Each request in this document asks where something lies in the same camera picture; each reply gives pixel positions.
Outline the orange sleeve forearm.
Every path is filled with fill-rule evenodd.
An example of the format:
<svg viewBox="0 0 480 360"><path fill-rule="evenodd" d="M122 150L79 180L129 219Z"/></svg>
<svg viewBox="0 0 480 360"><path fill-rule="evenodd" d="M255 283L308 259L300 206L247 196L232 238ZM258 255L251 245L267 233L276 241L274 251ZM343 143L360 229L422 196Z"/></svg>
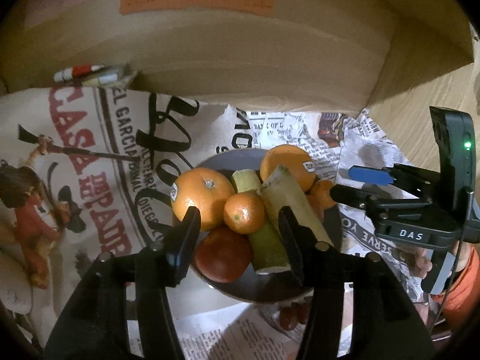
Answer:
<svg viewBox="0 0 480 360"><path fill-rule="evenodd" d="M469 252L465 267L455 278L442 309L452 332L465 324L479 303L479 254L472 244L462 244L462 250Z"/></svg>

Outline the person's hand holding gripper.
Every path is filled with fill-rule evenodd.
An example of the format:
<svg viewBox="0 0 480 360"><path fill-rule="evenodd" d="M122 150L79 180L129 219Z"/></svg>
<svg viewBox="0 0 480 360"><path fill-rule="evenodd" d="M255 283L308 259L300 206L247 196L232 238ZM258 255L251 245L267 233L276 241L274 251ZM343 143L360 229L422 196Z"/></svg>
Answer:
<svg viewBox="0 0 480 360"><path fill-rule="evenodd" d="M415 250L415 276L420 279L425 279L427 274L431 271L433 264L429 258L426 257L427 250L417 248Z"/></svg>

